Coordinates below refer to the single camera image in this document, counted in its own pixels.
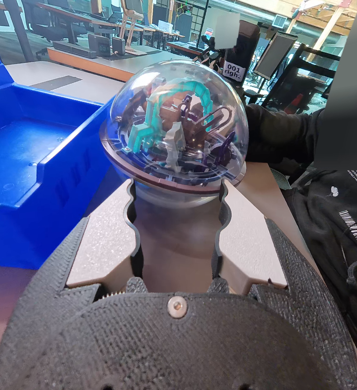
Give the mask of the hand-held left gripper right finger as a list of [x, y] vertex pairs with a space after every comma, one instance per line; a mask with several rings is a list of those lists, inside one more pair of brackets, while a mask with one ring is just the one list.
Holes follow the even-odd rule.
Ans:
[[220, 186], [220, 229], [215, 235], [212, 278], [221, 277], [234, 293], [252, 285], [285, 289], [287, 281], [266, 217], [228, 180]]

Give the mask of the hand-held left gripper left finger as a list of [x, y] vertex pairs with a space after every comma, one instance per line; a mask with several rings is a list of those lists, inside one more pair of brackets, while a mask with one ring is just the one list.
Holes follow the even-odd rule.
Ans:
[[127, 179], [88, 217], [66, 285], [101, 284], [121, 289], [132, 277], [143, 277], [143, 252], [136, 219], [136, 186]]

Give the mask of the clear plastic maze ball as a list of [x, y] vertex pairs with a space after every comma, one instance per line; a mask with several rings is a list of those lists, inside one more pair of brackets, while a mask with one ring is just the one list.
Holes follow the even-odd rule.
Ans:
[[100, 129], [106, 156], [136, 195], [169, 209], [214, 199], [237, 186], [249, 144], [245, 105], [221, 75], [199, 63], [163, 61], [132, 76]]

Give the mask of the blue plastic bin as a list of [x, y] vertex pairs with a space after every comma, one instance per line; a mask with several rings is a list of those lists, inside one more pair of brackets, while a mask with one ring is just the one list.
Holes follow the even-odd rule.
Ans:
[[83, 217], [110, 163], [104, 104], [16, 83], [0, 61], [0, 267], [37, 270]]

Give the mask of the person's right forearm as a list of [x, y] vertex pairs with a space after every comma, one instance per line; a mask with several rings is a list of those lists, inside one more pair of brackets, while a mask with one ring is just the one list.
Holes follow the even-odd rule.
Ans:
[[273, 112], [257, 104], [245, 107], [249, 129], [246, 161], [278, 164], [283, 159], [314, 164], [321, 170], [345, 170], [341, 162], [343, 118], [320, 109], [311, 114]]

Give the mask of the person's black sweatshirt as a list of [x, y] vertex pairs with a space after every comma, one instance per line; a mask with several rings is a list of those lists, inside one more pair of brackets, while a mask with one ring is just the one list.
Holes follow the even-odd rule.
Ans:
[[314, 170], [282, 192], [357, 348], [357, 170]]

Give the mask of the white figure stand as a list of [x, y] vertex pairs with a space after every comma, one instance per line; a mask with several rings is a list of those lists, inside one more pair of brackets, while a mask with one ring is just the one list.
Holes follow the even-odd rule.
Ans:
[[128, 29], [128, 37], [126, 46], [130, 47], [132, 42], [132, 35], [137, 20], [142, 21], [143, 16], [143, 2], [142, 0], [121, 0], [121, 7], [123, 10], [122, 23], [120, 25], [120, 38], [124, 38], [125, 30]]

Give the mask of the grey desk with wooden edge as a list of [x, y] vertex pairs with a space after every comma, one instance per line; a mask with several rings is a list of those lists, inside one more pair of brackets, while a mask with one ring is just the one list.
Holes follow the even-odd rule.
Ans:
[[134, 74], [142, 71], [148, 66], [152, 66], [155, 63], [187, 59], [186, 57], [167, 51], [160, 51], [154, 54], [135, 56], [133, 58], [118, 59], [114, 61], [103, 57], [89, 59], [59, 51], [55, 48], [48, 48], [48, 55], [52, 61], [61, 65], [70, 66], [78, 70], [87, 71], [123, 82], [128, 81]]

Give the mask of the black charger block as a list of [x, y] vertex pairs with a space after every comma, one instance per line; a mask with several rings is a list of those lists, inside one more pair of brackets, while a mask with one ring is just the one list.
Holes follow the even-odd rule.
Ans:
[[90, 51], [94, 51], [100, 57], [124, 56], [126, 54], [125, 41], [119, 37], [108, 38], [88, 33], [88, 47]]

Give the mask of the flat black box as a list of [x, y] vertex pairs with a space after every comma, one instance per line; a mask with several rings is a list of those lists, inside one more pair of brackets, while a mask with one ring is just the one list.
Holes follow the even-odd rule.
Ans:
[[97, 52], [94, 50], [90, 50], [89, 48], [85, 48], [83, 46], [71, 44], [65, 41], [53, 41], [52, 42], [54, 49], [58, 51], [63, 51], [66, 53], [70, 53], [77, 56], [82, 56], [88, 59], [96, 59]]

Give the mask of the black strip on table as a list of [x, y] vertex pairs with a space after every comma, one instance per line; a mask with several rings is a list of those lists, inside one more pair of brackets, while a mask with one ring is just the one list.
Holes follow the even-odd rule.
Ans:
[[55, 78], [52, 80], [36, 83], [36, 84], [30, 85], [30, 87], [33, 87], [36, 89], [41, 89], [41, 90], [46, 90], [46, 91], [52, 91], [52, 90], [56, 90], [56, 89], [59, 89], [61, 87], [67, 86], [67, 85], [74, 84], [78, 81], [82, 81], [82, 79], [75, 77], [75, 76], [66, 75], [66, 76], [62, 76], [62, 77]]

